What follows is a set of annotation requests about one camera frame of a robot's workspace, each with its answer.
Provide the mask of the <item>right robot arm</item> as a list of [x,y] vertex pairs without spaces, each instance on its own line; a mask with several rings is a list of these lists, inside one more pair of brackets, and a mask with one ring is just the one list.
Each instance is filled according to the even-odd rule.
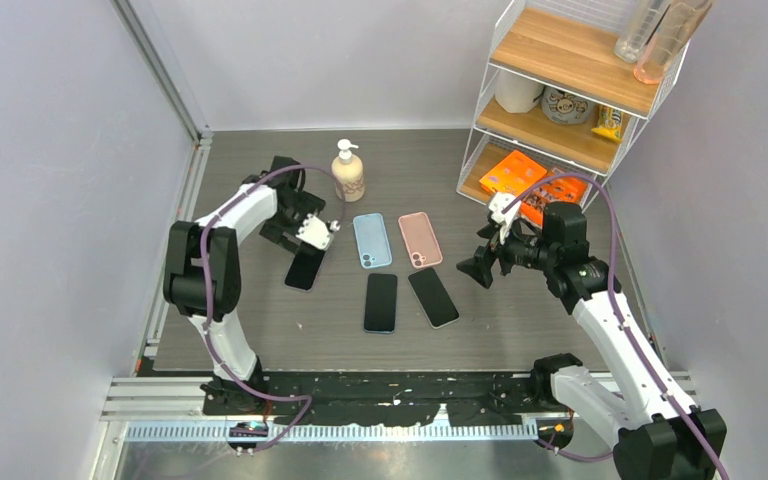
[[610,264],[591,255],[587,219],[576,203],[553,202],[540,229],[520,216],[509,194],[489,201],[486,245],[458,263],[485,288],[491,269],[537,270],[547,288],[586,332],[618,389],[597,381],[572,354],[535,361],[531,397],[544,410],[565,406],[610,448],[623,479],[725,478],[719,455],[727,426],[715,409],[702,409],[654,353],[630,310]]

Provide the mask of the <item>cream lotion pump bottle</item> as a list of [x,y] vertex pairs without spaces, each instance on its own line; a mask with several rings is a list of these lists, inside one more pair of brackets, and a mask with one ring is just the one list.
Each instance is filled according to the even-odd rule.
[[338,155],[331,163],[333,175],[340,187],[337,193],[342,193],[349,203],[360,200],[365,193],[364,167],[360,157],[354,152],[358,148],[349,139],[337,142]]

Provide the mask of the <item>light blue phone case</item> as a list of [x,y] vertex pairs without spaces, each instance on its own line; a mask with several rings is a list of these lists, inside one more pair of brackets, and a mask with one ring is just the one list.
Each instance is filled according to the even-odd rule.
[[383,216],[380,213],[358,215],[353,218],[352,226],[361,266],[364,269],[389,266],[393,258]]

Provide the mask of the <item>dark phone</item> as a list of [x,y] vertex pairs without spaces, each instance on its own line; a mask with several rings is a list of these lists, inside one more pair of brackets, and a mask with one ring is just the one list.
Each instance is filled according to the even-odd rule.
[[285,275],[284,285],[295,290],[310,291],[318,278],[326,252],[313,247],[300,247]]

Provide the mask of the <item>pink phone case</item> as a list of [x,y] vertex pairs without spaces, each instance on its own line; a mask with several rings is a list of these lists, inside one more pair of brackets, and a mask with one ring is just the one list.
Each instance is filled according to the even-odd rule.
[[425,212],[415,212],[398,218],[398,225],[411,265],[415,269],[439,265],[443,254]]

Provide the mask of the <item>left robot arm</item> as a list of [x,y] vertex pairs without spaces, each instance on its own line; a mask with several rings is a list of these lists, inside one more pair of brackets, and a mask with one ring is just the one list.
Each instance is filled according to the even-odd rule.
[[216,210],[169,230],[162,293],[197,329],[211,358],[211,387],[228,391],[240,412],[266,400],[262,367],[246,340],[237,306],[242,293],[239,246],[253,232],[301,257],[321,259],[338,222],[325,222],[326,203],[304,189],[308,167],[277,156],[269,170],[246,177]]

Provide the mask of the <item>yellow snack packet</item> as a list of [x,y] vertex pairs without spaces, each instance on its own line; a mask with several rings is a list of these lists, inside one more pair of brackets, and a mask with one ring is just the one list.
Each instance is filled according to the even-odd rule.
[[613,107],[600,105],[598,119],[591,132],[601,138],[621,143],[623,140],[625,114]]

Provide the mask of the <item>black smartphone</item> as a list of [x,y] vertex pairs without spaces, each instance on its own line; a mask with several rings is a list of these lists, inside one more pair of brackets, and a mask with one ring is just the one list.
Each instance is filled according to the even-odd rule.
[[432,328],[439,329],[459,319],[459,311],[433,268],[410,274],[408,281]]

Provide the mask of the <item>white paper roll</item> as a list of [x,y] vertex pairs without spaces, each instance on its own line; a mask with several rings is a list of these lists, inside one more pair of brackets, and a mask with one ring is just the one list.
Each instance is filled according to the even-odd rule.
[[494,97],[506,112],[523,114],[540,103],[544,88],[545,85],[540,82],[501,70],[497,75]]

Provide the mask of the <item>orange cardboard box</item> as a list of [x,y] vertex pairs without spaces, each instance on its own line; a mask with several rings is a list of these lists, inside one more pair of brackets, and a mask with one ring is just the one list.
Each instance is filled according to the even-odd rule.
[[522,200],[520,213],[530,224],[541,228],[544,210],[549,203],[561,201],[580,204],[587,189],[588,183],[578,178],[563,177],[549,181],[532,190]]

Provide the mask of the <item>clear plastic bottle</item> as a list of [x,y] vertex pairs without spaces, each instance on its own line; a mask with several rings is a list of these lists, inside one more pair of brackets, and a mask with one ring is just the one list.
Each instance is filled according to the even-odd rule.
[[670,0],[638,1],[615,43],[614,54],[626,63],[636,63],[644,53],[670,5]]

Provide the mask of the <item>cartoon printed tin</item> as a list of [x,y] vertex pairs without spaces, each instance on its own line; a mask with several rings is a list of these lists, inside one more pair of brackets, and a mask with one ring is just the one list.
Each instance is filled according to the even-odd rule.
[[589,119],[597,104],[568,91],[545,86],[541,110],[554,123],[579,125]]

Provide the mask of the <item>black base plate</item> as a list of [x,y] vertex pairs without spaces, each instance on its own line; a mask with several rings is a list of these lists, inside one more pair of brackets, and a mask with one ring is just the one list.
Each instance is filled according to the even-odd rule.
[[426,426],[445,413],[453,426],[513,426],[526,415],[567,408],[539,396],[522,372],[287,372],[258,374],[255,396],[229,380],[201,384],[206,415],[255,415],[282,426]]

